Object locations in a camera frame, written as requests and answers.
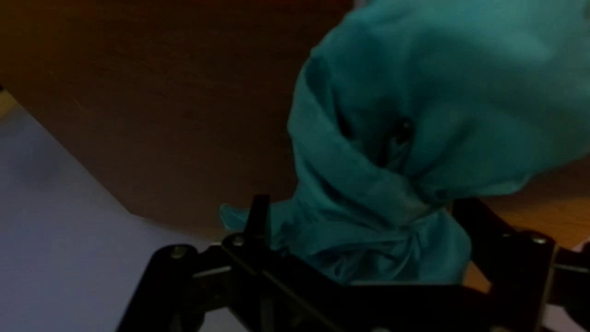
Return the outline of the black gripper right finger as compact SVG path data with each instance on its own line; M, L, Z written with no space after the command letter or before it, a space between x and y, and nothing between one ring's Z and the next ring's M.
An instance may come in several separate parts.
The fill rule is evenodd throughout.
M508 271L508 240L515 229L480 199L458 199L452 216L473 242L473 262L486 277L502 277Z

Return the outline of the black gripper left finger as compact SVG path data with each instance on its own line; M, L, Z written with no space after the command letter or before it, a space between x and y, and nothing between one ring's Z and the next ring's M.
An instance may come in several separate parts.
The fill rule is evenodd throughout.
M266 240L272 198L268 194L255 196L244 234L250 240Z

